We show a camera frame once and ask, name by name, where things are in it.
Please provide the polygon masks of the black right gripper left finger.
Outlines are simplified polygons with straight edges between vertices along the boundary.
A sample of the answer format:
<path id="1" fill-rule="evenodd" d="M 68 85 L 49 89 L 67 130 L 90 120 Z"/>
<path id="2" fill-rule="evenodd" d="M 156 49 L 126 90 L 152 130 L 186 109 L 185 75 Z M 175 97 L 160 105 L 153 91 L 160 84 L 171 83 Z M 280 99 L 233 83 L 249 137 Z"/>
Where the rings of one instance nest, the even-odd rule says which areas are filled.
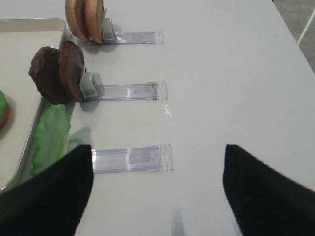
<path id="1" fill-rule="evenodd" d="M 94 182 L 90 145 L 0 196 L 2 236 L 73 236 Z"/>

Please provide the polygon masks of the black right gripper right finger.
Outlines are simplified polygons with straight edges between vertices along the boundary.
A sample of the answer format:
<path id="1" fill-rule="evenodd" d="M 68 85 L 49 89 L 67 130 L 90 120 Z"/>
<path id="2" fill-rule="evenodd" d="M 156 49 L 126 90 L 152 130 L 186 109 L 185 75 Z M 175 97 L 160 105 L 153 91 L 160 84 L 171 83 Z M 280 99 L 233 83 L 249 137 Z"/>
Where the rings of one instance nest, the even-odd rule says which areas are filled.
<path id="1" fill-rule="evenodd" d="M 244 236 L 313 236 L 315 193 L 238 145 L 225 149 L 222 183 Z"/>

